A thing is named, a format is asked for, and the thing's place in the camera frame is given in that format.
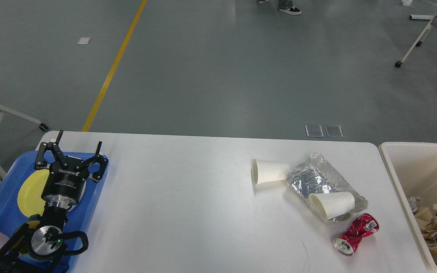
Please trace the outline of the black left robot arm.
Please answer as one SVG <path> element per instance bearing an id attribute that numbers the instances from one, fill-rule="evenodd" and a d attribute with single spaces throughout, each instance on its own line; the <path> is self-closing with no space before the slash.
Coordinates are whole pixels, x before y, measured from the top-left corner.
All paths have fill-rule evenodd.
<path id="1" fill-rule="evenodd" d="M 70 152 L 55 140 L 21 155 L 0 185 L 0 273 L 67 273 L 89 247 L 87 230 L 107 174 L 94 154 Z"/>

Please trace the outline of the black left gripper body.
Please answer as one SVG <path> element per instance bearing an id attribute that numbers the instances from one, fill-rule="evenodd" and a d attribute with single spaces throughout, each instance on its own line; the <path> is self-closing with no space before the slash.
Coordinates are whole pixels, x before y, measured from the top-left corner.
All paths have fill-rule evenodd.
<path id="1" fill-rule="evenodd" d="M 67 169 L 64 169 L 58 161 L 50 164 L 50 174 L 41 194 L 41 198 L 48 205 L 52 202 L 66 201 L 67 207 L 74 206 L 78 197 L 78 186 L 90 174 L 87 167 L 76 169 L 83 160 L 67 160 Z"/>

